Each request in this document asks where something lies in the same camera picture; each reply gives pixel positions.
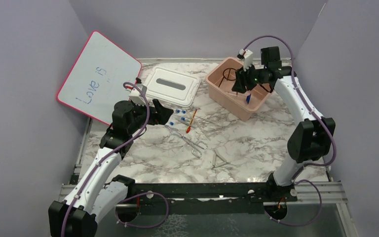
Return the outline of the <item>blue hexagonal clamp piece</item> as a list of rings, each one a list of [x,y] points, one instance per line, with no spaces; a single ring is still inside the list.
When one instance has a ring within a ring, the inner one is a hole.
[[[249,104],[250,100],[251,100],[251,94],[249,94],[248,96],[246,96],[246,103]]]

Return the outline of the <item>black wire tripod stand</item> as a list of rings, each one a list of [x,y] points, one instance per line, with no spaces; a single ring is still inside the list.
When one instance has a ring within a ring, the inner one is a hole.
[[[223,70],[222,72],[222,79],[218,85],[218,88],[220,88],[220,86],[222,85],[223,81],[236,81],[236,77],[235,77],[235,73],[236,73],[237,69],[235,68],[226,68]]]

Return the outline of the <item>metal crucible tongs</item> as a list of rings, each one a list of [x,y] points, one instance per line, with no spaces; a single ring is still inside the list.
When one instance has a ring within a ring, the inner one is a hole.
[[[192,147],[191,153],[197,157],[202,157],[202,150],[206,150],[208,148],[207,144],[203,141],[193,141],[190,138],[186,137],[184,134],[182,134],[178,129],[173,128],[169,125],[164,125],[164,127],[169,131],[171,136],[178,137],[182,139],[185,143],[190,145]]]

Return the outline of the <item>clear plastic triangle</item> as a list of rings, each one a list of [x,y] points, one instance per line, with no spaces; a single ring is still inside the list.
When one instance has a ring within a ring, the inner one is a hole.
[[[229,164],[229,162],[219,153],[217,149],[213,149],[213,151],[212,169]]]

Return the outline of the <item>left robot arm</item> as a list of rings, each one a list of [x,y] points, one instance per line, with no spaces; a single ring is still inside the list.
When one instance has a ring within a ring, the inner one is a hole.
[[[165,125],[172,116],[172,109],[157,99],[152,102],[153,106],[132,101],[114,105],[113,121],[89,169],[63,201],[54,201],[48,209],[52,237],[93,237],[99,222],[114,205],[135,198],[133,179],[113,181],[106,189],[103,186],[146,126]]]

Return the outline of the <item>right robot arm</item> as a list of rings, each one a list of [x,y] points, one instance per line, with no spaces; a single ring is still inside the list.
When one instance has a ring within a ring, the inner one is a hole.
[[[279,47],[261,49],[262,69],[253,65],[253,52],[241,49],[237,55],[243,66],[235,72],[232,91],[245,93],[256,86],[269,86],[276,92],[291,113],[296,128],[287,143],[288,156],[279,168],[270,174],[266,182],[265,195],[277,201],[289,192],[294,180],[307,166],[317,166],[317,160],[333,148],[336,123],[324,117],[311,103],[300,86],[291,66],[283,66]]]

